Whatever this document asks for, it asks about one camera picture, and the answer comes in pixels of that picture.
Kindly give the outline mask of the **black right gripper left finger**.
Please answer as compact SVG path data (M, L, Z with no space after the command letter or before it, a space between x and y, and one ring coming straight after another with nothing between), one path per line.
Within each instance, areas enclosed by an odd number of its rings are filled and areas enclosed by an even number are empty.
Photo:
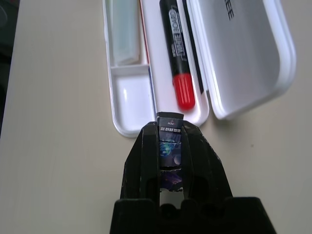
M139 132L124 163L121 199L160 197L159 135L156 122L149 122Z

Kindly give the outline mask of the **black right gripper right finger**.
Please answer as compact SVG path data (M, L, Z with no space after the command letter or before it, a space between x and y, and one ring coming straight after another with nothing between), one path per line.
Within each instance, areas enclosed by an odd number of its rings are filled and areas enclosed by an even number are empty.
M181 172L185 199L232 197L222 162L200 129L184 123L181 129Z

